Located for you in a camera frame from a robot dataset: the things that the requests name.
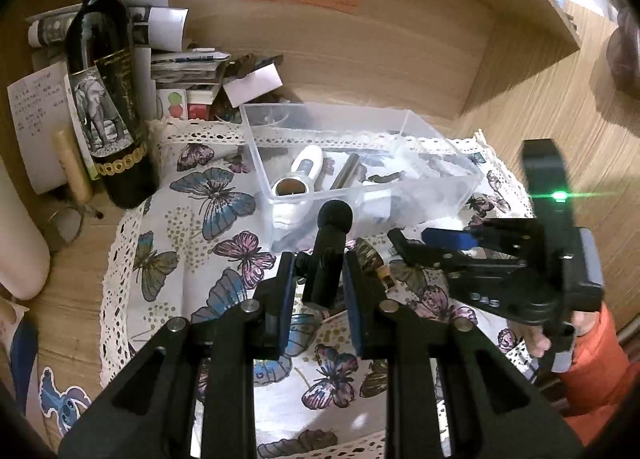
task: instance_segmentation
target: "blue gripper pad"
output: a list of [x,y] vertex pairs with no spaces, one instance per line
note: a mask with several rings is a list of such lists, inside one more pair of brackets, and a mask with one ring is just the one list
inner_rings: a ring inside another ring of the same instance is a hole
[[430,248],[450,249],[451,251],[476,248],[480,245],[470,232],[458,230],[427,228],[422,232],[421,237],[422,241]]

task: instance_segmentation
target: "metal screw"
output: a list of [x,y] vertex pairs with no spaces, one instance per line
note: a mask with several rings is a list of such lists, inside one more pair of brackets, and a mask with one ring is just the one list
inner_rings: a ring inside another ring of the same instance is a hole
[[455,327],[458,331],[468,333],[471,329],[474,328],[474,323],[469,320],[469,318],[459,316],[457,318],[453,318],[453,327]]
[[185,327],[187,327],[187,320],[185,320],[181,316],[174,316],[173,318],[170,318],[166,323],[166,328],[169,329],[172,333],[178,333]]
[[396,302],[395,300],[391,300],[390,298],[387,298],[385,300],[383,300],[382,302],[380,302],[378,304],[378,307],[380,307],[380,311],[382,311],[383,313],[395,313],[398,310],[398,302]]
[[240,309],[242,309],[247,314],[255,313],[256,311],[258,311],[258,309],[260,309],[260,302],[254,300],[253,298],[244,300],[240,304]]

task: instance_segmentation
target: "orange sleeve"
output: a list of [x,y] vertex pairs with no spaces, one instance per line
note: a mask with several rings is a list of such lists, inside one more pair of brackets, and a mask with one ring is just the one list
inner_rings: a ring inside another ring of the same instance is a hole
[[558,376],[567,387],[566,399],[578,415],[567,423],[583,444],[597,435],[616,412],[640,371],[640,363],[629,359],[616,337],[613,318],[603,304],[600,319],[585,336],[576,340],[574,363]]

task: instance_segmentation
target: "stitch sticker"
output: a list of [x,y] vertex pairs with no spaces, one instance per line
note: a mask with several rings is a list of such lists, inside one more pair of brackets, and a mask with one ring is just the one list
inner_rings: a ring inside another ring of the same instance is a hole
[[82,387],[73,385],[60,393],[56,388],[53,371],[45,367],[40,376],[40,408],[45,417],[56,414],[60,435],[64,435],[80,417],[80,407],[87,409],[91,399]]

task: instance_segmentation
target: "green laser light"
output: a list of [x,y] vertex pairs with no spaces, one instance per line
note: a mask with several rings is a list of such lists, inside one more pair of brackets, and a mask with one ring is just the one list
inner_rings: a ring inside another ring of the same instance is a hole
[[556,203],[564,203],[566,202],[566,198],[569,197],[569,194],[567,192],[563,192],[562,190],[558,190],[556,192],[553,192],[551,194],[551,198],[556,202]]

